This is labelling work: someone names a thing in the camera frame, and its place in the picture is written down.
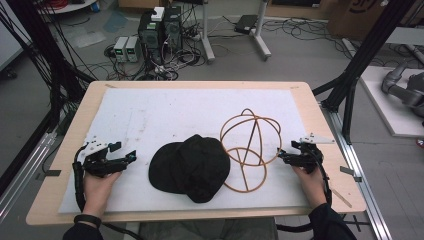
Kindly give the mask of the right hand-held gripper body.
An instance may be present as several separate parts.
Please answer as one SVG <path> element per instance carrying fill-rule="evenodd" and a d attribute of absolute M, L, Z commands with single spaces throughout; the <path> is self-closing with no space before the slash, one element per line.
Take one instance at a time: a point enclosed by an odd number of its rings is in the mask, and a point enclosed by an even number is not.
<path fill-rule="evenodd" d="M 318 144 L 332 144 L 334 139 L 310 133 L 307 136 L 301 137 L 298 141 L 301 143 L 301 149 L 298 155 L 289 154 L 288 164 L 296 167 L 303 167 L 307 173 L 311 173 L 317 166 L 323 163 L 323 153 L 317 147 Z"/>

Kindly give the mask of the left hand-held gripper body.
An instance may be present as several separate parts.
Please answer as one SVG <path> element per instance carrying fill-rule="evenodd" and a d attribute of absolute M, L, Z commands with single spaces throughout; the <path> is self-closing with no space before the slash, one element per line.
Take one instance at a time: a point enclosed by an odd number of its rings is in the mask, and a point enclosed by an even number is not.
<path fill-rule="evenodd" d="M 87 142 L 82 151 L 84 157 L 83 169 L 93 176 L 105 177 L 107 175 L 121 172 L 127 169 L 126 164 L 121 164 L 118 159 L 108 160 L 108 144 L 97 137 L 93 137 Z"/>

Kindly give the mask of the person's left hand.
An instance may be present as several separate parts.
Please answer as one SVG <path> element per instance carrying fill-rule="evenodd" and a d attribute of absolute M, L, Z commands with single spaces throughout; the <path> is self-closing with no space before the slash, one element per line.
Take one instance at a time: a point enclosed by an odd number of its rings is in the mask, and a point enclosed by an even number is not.
<path fill-rule="evenodd" d="M 84 176 L 84 192 L 86 203 L 83 209 L 84 214 L 101 218 L 107 207 L 109 196 L 121 172 L 116 172 L 106 177 L 97 177 L 87 173 Z"/>

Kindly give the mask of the person's right hand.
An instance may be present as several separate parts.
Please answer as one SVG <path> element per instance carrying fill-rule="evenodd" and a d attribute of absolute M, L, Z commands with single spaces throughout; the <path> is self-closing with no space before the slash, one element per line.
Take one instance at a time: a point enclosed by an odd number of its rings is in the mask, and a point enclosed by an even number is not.
<path fill-rule="evenodd" d="M 327 202 L 324 193 L 324 180 L 318 168 L 311 173 L 307 173 L 301 167 L 293 167 L 293 171 L 298 176 L 303 192 L 312 209 Z"/>

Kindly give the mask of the black tape strip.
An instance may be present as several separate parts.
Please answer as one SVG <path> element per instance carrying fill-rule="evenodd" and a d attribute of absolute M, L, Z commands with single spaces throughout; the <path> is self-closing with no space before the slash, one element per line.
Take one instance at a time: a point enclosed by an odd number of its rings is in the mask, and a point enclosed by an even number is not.
<path fill-rule="evenodd" d="M 43 181 L 46 177 L 58 177 L 61 174 L 61 170 L 47 170 L 46 172 L 39 173 L 36 176 L 36 180 Z"/>
<path fill-rule="evenodd" d="M 352 176 L 355 182 L 358 182 L 358 183 L 359 182 L 362 182 L 362 177 L 361 176 L 357 176 L 356 173 L 355 173 L 355 171 L 353 169 L 350 169 L 350 168 L 344 167 L 344 166 L 340 166 L 339 169 L 340 169 L 340 172 Z"/>

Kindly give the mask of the thin wooden stick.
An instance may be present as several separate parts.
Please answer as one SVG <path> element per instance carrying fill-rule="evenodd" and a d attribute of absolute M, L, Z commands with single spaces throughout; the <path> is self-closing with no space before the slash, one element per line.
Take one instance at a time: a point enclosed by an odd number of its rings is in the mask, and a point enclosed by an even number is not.
<path fill-rule="evenodd" d="M 336 189 L 331 189 L 333 194 L 335 196 L 337 196 L 346 206 L 348 206 L 349 208 L 352 208 L 353 205 L 344 197 L 341 195 L 341 193 L 339 193 Z"/>

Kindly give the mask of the white table mat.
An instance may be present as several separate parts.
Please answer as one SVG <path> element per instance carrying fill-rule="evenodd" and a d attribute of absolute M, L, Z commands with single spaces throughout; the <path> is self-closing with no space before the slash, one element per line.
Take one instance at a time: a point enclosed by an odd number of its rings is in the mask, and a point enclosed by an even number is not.
<path fill-rule="evenodd" d="M 105 92 L 87 131 L 106 142 L 122 143 L 120 158 L 136 151 L 137 159 L 113 188 L 108 212 L 159 212 L 304 207 L 307 200 L 290 166 L 276 158 L 268 167 L 264 185 L 250 193 L 220 188 L 207 203 L 194 203 L 184 194 L 154 188 L 148 169 L 154 154 L 165 144 L 182 142 L 194 134 L 219 139 L 222 125 L 249 108 L 275 119 L 281 126 L 283 146 L 306 134 L 294 96 L 275 89 L 119 89 Z"/>

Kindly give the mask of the white board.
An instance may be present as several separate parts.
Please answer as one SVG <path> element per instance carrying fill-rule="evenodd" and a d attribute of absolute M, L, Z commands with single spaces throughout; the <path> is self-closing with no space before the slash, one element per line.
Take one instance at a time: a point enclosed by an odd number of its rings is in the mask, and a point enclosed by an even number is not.
<path fill-rule="evenodd" d="M 383 78 L 390 71 L 391 67 L 369 66 L 361 76 L 361 83 L 392 136 L 424 138 L 424 118 L 381 90 Z"/>

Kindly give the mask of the grey power supply unit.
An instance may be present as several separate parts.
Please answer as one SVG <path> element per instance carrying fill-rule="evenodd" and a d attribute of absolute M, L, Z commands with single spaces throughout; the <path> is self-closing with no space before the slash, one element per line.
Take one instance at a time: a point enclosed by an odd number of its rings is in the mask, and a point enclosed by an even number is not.
<path fill-rule="evenodd" d="M 137 62 L 141 55 L 141 45 L 137 36 L 130 36 L 126 44 L 126 52 L 129 62 Z"/>
<path fill-rule="evenodd" d="M 113 50 L 115 53 L 115 57 L 118 62 L 124 63 L 128 61 L 127 53 L 126 53 L 126 43 L 128 41 L 127 37 L 119 37 L 116 41 Z"/>

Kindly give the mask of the black computer tower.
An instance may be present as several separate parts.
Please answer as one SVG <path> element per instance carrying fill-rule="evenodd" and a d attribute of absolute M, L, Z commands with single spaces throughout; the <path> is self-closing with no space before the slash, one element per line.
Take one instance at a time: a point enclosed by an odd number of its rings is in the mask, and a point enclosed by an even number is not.
<path fill-rule="evenodd" d="M 138 36 L 145 60 L 152 60 L 161 65 L 163 63 L 162 45 L 164 42 L 164 25 L 162 21 L 154 21 L 154 10 L 149 10 L 141 15 L 138 27 Z"/>
<path fill-rule="evenodd" d="M 182 48 L 181 7 L 171 6 L 166 8 L 163 22 L 169 48 L 173 51 L 180 50 Z"/>

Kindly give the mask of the white desk leg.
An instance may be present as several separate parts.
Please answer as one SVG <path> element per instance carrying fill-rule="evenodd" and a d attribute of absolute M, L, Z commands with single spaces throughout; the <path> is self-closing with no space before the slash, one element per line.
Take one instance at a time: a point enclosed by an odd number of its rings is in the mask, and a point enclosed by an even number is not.
<path fill-rule="evenodd" d="M 269 0 L 260 0 L 259 10 L 258 10 L 257 27 L 252 31 L 254 41 L 257 44 L 257 46 L 260 50 L 260 53 L 263 56 L 264 61 L 267 61 L 272 56 L 268 46 L 266 45 L 266 43 L 265 43 L 265 41 L 263 40 L 263 37 L 262 37 L 262 29 L 263 29 L 263 24 L 264 24 L 264 20 L 265 20 L 265 13 L 266 13 L 268 1 Z"/>
<path fill-rule="evenodd" d="M 202 23 L 203 28 L 200 34 L 201 42 L 205 51 L 207 63 L 211 64 L 215 60 L 215 54 L 208 38 L 208 0 L 202 0 Z"/>

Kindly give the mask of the small white box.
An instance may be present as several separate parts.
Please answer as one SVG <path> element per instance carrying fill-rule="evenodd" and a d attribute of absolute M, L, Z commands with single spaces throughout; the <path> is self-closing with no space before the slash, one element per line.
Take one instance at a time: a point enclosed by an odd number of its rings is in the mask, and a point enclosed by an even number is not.
<path fill-rule="evenodd" d="M 153 22 L 161 22 L 163 20 L 164 13 L 165 13 L 164 7 L 155 7 L 151 15 L 151 20 Z"/>

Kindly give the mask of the brown cardboard box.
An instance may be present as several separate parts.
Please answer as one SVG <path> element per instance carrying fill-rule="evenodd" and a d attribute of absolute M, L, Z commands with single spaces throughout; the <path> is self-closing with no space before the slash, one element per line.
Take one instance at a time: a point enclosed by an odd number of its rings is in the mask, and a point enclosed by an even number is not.
<path fill-rule="evenodd" d="M 335 38 L 364 40 L 386 6 L 385 0 L 339 0 L 330 14 L 328 32 Z"/>

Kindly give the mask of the aluminium rail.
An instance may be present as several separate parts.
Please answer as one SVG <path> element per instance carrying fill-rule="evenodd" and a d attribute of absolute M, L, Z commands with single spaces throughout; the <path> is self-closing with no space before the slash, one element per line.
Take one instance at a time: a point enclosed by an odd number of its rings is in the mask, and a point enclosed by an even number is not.
<path fill-rule="evenodd" d="M 56 138 L 56 132 L 44 133 L 35 145 L 29 148 L 29 153 L 23 158 L 23 165 L 0 197 L 0 224 L 6 219 L 19 196 L 49 153 Z"/>
<path fill-rule="evenodd" d="M 371 229 L 377 240 L 393 240 L 388 226 L 381 214 L 377 201 L 373 195 L 371 187 L 367 181 L 366 175 L 360 164 L 359 158 L 354 147 L 348 143 L 342 135 L 342 119 L 338 113 L 332 113 L 325 108 L 321 108 L 327 123 L 332 130 L 335 140 L 341 149 L 346 163 L 350 169 L 350 175 L 355 179 L 359 187 L 359 191 L 364 197 L 366 204 L 366 216 L 371 225 Z"/>

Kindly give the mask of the black frame post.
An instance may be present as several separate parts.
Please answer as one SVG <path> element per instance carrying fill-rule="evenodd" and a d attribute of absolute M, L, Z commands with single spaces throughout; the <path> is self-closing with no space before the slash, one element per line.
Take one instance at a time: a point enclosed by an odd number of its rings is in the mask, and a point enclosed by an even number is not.
<path fill-rule="evenodd" d="M 414 2 L 415 0 L 389 0 L 345 70 L 337 78 L 312 90 L 314 96 L 330 90 L 329 96 L 321 105 L 331 113 L 337 113 L 340 104 L 345 101 L 341 133 L 349 145 L 352 144 L 350 133 L 356 85 Z"/>
<path fill-rule="evenodd" d="M 33 0 L 6 0 L 6 3 L 29 35 L 30 44 L 24 42 L 14 30 L 12 22 L 7 22 L 4 15 L 0 14 L 0 20 L 28 54 L 50 90 L 47 122 L 49 129 L 52 130 L 60 122 L 62 108 L 64 106 L 74 108 L 79 104 L 88 85 L 95 81 L 95 78 L 66 60 Z"/>

